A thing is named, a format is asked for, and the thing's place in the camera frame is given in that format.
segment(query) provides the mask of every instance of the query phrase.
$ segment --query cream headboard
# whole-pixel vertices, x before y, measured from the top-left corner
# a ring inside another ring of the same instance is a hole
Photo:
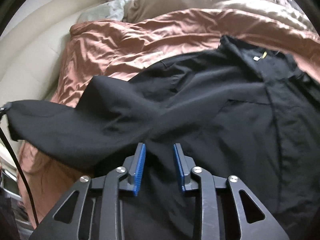
[[[0,106],[8,101],[44,99],[58,79],[70,27],[82,11],[105,1],[53,0],[0,40]],[[8,136],[5,120],[1,128]],[[17,152],[18,143],[10,142]]]

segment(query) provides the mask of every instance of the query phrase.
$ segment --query black metal bracket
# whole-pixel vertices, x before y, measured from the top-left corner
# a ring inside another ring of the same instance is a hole
[[[124,240],[121,197],[138,194],[145,157],[146,147],[139,143],[135,154],[106,176],[95,179],[82,176],[29,239]]]
[[[231,193],[240,240],[289,240],[272,214],[237,176],[228,179],[213,176],[185,156],[179,143],[173,149],[181,191],[187,197],[196,197],[195,240],[220,240],[217,190]]]

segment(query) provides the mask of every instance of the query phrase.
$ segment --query beige blanket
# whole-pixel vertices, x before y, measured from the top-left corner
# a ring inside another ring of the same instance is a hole
[[[235,9],[280,21],[297,30],[315,32],[308,17],[272,0],[131,0],[124,7],[124,21],[137,23],[162,14],[189,8]]]
[[[129,80],[151,64],[181,53],[215,49],[222,34],[270,49],[290,52],[298,66],[320,81],[320,39],[276,20],[232,9],[189,9],[137,24],[101,20],[70,29],[53,102],[76,106],[93,75]],[[24,143],[24,170],[41,221],[81,173]],[[25,187],[20,192],[33,225]]]

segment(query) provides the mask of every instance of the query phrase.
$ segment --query black cable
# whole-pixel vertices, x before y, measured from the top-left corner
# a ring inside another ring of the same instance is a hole
[[[14,154],[14,151],[8,141],[8,139],[6,138],[3,130],[0,128],[0,139],[2,140],[2,142],[4,143],[4,146],[7,148],[7,150],[9,151],[13,161],[14,161],[14,164],[16,165],[17,167],[17,170],[22,178],[22,181],[24,183],[24,185],[26,186],[26,189],[27,189],[27,192],[28,192],[28,196],[29,196],[29,199],[30,199],[30,203],[31,203],[31,209],[32,209],[32,212],[33,212],[33,216],[35,218],[35,222],[36,222],[36,226],[39,225],[39,221],[38,221],[38,217],[37,217],[37,213],[36,213],[36,207],[35,207],[35,203],[33,201],[33,197],[32,197],[32,194],[31,194],[31,190],[30,190],[30,187],[29,187],[29,184],[27,182],[27,179],[26,177],[24,176],[24,173],[22,171],[22,168],[19,164],[19,161],[16,157],[16,155]]]

